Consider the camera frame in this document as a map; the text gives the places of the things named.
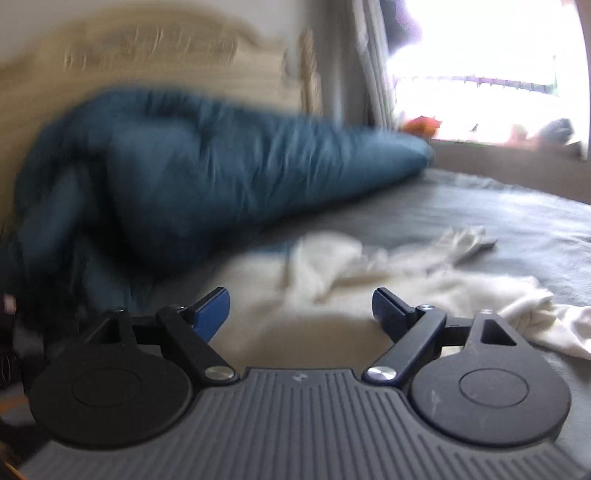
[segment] orange toy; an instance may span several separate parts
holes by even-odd
[[[440,126],[441,122],[439,120],[435,120],[428,116],[419,116],[405,122],[400,128],[400,131],[428,140],[435,136]]]

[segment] bright window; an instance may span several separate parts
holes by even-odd
[[[585,128],[580,116],[588,132],[582,33],[573,45],[576,10],[573,20],[560,0],[407,0],[407,7],[423,37],[389,62],[399,116],[434,116],[443,121],[439,138],[447,140],[504,143],[514,125],[531,137],[560,118]],[[586,97],[578,102],[573,85],[564,91],[573,61],[585,76],[577,84]]]

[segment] metal screw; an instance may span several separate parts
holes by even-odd
[[[236,372],[225,365],[216,365],[205,370],[205,376],[215,382],[223,382],[231,380]]]
[[[396,378],[397,372],[395,369],[390,367],[378,366],[368,368],[365,374],[373,382],[384,383],[394,380],[394,378]]]

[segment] white towel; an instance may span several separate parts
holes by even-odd
[[[454,268],[494,243],[483,229],[451,229],[427,247],[388,252],[324,232],[300,239],[288,257],[238,256],[209,285],[226,287],[232,302],[211,345],[239,371],[361,372],[391,346],[371,309],[374,290],[386,287],[409,305],[432,304],[452,316],[494,310],[529,341],[591,359],[591,307],[554,304],[552,293],[532,277]]]

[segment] gray bed sheet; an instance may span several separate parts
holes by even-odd
[[[484,226],[498,244],[461,268],[533,275],[558,302],[591,305],[591,207],[480,177],[428,170],[402,186],[274,225],[250,247],[289,245],[304,233],[333,230],[364,244],[395,248],[428,243],[449,226],[464,225]],[[162,286],[152,308],[193,300],[219,262]],[[573,397],[558,443],[591,468],[591,361],[542,353]]]

